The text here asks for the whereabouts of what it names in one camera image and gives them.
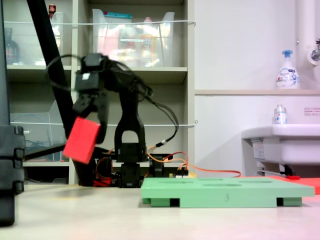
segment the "circular hole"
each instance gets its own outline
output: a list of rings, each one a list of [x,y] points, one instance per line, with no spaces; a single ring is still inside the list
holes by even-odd
[[[254,180],[254,181],[239,181],[239,183],[246,183],[246,184],[269,184],[269,183],[272,183],[272,181]]]
[[[238,187],[241,186],[241,184],[229,184],[229,183],[210,183],[210,184],[203,184],[203,186],[206,187]]]
[[[222,181],[221,178],[199,178],[199,181]]]
[[[161,181],[162,184],[192,184],[192,181]]]

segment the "faucet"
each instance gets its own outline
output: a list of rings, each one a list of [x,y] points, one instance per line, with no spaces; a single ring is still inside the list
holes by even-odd
[[[320,60],[320,38],[317,38],[315,40],[317,49],[313,50],[311,53],[311,58],[313,61],[319,61]]]

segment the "printed number 3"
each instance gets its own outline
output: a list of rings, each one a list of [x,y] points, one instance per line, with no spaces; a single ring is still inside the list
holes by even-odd
[[[225,202],[228,202],[228,201],[229,201],[229,194],[228,194],[228,193],[225,194],[224,201],[225,201]]]

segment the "white bottle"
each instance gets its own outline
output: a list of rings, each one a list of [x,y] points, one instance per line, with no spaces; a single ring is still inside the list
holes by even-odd
[[[277,89],[300,89],[300,78],[297,69],[290,61],[291,50],[282,52],[284,55],[284,63],[280,68],[277,80],[275,82]]]
[[[274,124],[287,124],[287,109],[281,104],[274,109]]]

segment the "shelf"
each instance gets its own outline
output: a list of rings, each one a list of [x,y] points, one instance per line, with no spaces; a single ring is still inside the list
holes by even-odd
[[[149,167],[149,162],[140,162],[139,164],[140,164],[140,167],[142,167],[142,168],[148,168]],[[164,164],[164,166],[166,168],[178,168],[178,167],[181,166],[181,164],[182,164],[182,162],[167,162],[167,163]],[[112,163],[112,166],[114,168],[120,168],[121,165],[122,165],[122,162],[113,162]]]
[[[24,167],[69,167],[69,161],[24,161]]]
[[[274,89],[274,90],[194,90],[196,96],[320,96],[320,89]]]
[[[180,6],[185,0],[89,0],[91,4]]]
[[[187,67],[131,67],[135,74],[137,74],[146,84],[166,84],[179,85],[183,84],[187,73]]]
[[[68,83],[71,82],[71,66],[63,66]],[[40,84],[49,81],[46,77],[46,66],[39,65],[7,65],[8,81],[10,83]]]

